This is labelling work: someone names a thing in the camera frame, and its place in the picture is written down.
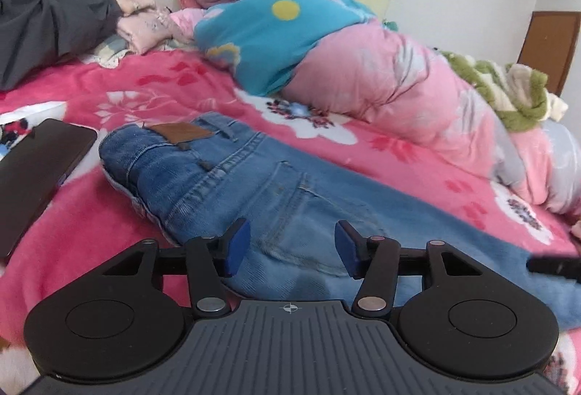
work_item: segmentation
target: floral blanket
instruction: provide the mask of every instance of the floral blanket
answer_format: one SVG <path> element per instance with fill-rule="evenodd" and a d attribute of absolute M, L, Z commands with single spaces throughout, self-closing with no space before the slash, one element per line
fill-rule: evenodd
<path fill-rule="evenodd" d="M 237 89 L 191 52 L 127 57 L 117 69 L 79 63 L 48 68 L 19 89 L 0 94 L 0 113 L 46 101 L 65 102 L 59 119 L 89 126 L 99 139 L 26 233 L 0 277 L 0 336 L 22 343 L 24 319 L 41 299 L 146 237 L 161 233 L 105 180 L 97 146 L 125 123 L 191 120 L 219 111 L 291 146 L 362 173 L 457 216 L 500 240 L 536 253 L 576 253 L 554 215 L 507 188 L 463 172 L 433 151 L 338 114 L 310 111 Z M 185 279 L 164 291 L 188 304 Z M 581 330 L 561 335 L 550 372 L 576 393 Z"/>

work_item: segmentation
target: green fleece blanket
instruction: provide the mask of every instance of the green fleece blanket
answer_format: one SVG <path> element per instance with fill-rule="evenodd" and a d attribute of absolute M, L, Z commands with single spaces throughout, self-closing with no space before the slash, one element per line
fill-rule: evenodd
<path fill-rule="evenodd" d="M 470 83 L 510 132 L 535 128 L 550 114 L 547 75 L 526 65 L 504 68 L 489 60 L 443 52 L 459 77 Z"/>

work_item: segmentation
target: dark gray garment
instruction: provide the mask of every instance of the dark gray garment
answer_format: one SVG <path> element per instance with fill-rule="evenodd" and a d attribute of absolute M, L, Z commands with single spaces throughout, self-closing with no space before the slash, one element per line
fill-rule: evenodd
<path fill-rule="evenodd" d="M 0 90 L 115 32 L 115 0 L 0 0 Z"/>

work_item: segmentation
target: pink comforter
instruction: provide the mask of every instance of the pink comforter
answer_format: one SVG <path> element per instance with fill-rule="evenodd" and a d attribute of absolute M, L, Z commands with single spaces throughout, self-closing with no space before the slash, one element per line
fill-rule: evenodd
<path fill-rule="evenodd" d="M 431 149 L 529 203 L 579 214 L 581 149 L 564 126 L 545 122 L 509 134 L 443 56 L 377 21 L 324 37 L 294 69 L 283 95 Z"/>
<path fill-rule="evenodd" d="M 124 59 L 107 70 L 64 65 L 43 71 L 19 89 L 2 94 L 0 112 L 49 100 L 66 101 L 63 119 L 99 131 L 99 139 L 130 122 L 190 120 L 217 110 L 252 128 L 416 196 L 502 240 L 534 252 L 574 253 L 567 229 L 553 215 L 530 206 L 505 187 L 467 174 L 433 151 L 379 132 L 366 123 L 331 115 L 329 128 L 287 119 L 268 99 L 235 88 L 229 75 L 195 54 L 155 52 Z M 0 336 L 23 340 L 24 319 L 41 299 L 147 237 L 161 238 L 130 201 L 105 180 L 97 145 L 33 224 L 0 277 Z M 165 292 L 187 305 L 184 278 L 167 278 Z M 580 331 L 561 337 L 567 380 L 577 386 L 575 347 Z"/>

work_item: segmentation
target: yellow dot print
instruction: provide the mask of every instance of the yellow dot print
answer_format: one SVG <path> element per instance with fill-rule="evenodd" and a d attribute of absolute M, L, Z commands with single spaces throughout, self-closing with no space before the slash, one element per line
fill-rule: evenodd
<path fill-rule="evenodd" d="M 300 6 L 292 0 L 280 0 L 272 5 L 272 14 L 281 21 L 292 21 L 300 14 Z"/>

